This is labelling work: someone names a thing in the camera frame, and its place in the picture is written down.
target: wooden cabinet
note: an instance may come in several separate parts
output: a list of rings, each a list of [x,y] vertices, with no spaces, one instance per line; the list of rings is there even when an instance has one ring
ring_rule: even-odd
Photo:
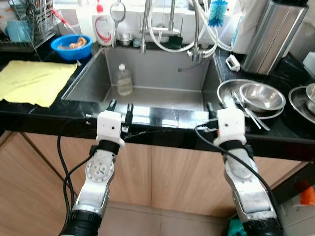
[[[57,152],[57,137],[42,134],[26,134],[36,148],[47,158],[53,168],[64,177]],[[89,155],[95,140],[62,137],[61,147],[68,169],[72,169]],[[151,205],[151,156],[148,145],[126,144],[115,163],[115,177],[110,184],[110,199],[138,205]],[[85,165],[71,175],[76,193],[85,181]]]
[[[229,217],[235,212],[220,153],[153,147],[152,207]],[[269,185],[299,161],[255,158]]]
[[[63,226],[63,183],[20,133],[0,146],[0,236],[56,236]]]

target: dish drying rack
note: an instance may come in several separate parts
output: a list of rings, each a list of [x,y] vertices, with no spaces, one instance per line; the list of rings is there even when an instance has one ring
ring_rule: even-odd
[[[0,52],[36,52],[37,48],[55,35],[53,28],[58,23],[53,14],[53,0],[26,0],[15,4],[14,0],[11,8],[20,21],[27,21],[30,27],[30,34],[27,35],[30,42],[11,42],[8,40],[0,41]]]

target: yellow towel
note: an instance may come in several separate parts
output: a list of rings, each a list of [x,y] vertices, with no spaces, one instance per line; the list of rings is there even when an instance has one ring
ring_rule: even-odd
[[[0,72],[0,100],[50,107],[76,64],[12,60]]]

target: kitchen sink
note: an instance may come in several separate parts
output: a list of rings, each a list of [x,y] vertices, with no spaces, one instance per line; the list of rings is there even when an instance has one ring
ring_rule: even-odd
[[[115,83],[115,72],[122,62],[132,72],[133,92],[127,96],[118,94]],[[194,64],[184,53],[147,50],[141,56],[131,48],[100,49],[63,99],[104,103],[116,99],[120,112],[129,102],[142,107],[205,111],[205,104],[216,100],[219,84],[214,58]]]

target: blue bowl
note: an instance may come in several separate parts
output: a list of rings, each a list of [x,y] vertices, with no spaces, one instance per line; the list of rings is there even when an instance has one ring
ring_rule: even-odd
[[[69,47],[70,43],[76,43],[79,37],[84,37],[87,41],[87,44],[81,48],[77,49],[60,49],[58,46]],[[65,60],[79,60],[86,58],[91,54],[93,40],[91,37],[80,34],[68,34],[56,38],[51,42],[51,48],[56,51],[60,57]]]

